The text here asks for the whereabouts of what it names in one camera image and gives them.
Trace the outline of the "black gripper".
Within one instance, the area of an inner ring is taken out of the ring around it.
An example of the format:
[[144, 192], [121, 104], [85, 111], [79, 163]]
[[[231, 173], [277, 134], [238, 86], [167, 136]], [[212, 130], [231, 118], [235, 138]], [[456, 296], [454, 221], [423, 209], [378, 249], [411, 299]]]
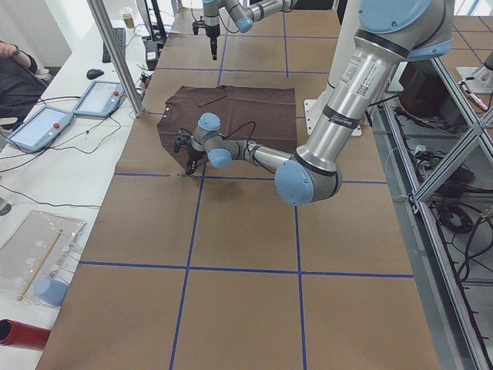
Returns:
[[217, 60], [217, 38], [220, 36], [219, 25], [207, 25], [204, 21], [194, 21], [192, 23], [193, 34], [199, 35], [199, 30], [204, 29], [206, 36], [210, 38], [210, 51], [214, 61]]
[[196, 172], [200, 161], [203, 159], [203, 151], [193, 146], [193, 134], [187, 129], [180, 129], [174, 139], [173, 152], [176, 160], [186, 170], [187, 175]]

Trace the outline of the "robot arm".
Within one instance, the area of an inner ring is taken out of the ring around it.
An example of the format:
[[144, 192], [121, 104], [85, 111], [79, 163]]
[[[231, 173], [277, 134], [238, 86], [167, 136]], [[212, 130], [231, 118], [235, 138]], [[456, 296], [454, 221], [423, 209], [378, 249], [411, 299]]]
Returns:
[[277, 12], [292, 10], [296, 0], [260, 1], [253, 5], [243, 6], [237, 0], [203, 0], [203, 16], [192, 23], [193, 34], [198, 35], [204, 29], [210, 39], [210, 50], [213, 60], [217, 60], [217, 38], [220, 36], [220, 9], [225, 8], [238, 30], [242, 33], [252, 29], [254, 22]]
[[357, 18], [355, 49], [329, 96], [308, 141], [292, 154], [252, 140], [228, 140], [221, 119], [204, 113], [186, 141], [186, 173], [206, 157], [216, 168], [244, 160], [275, 174], [277, 192], [296, 206], [337, 193], [342, 174], [337, 157], [369, 105], [388, 85], [391, 71], [403, 61], [446, 54], [452, 43], [453, 1], [358, 1], [344, 19]]

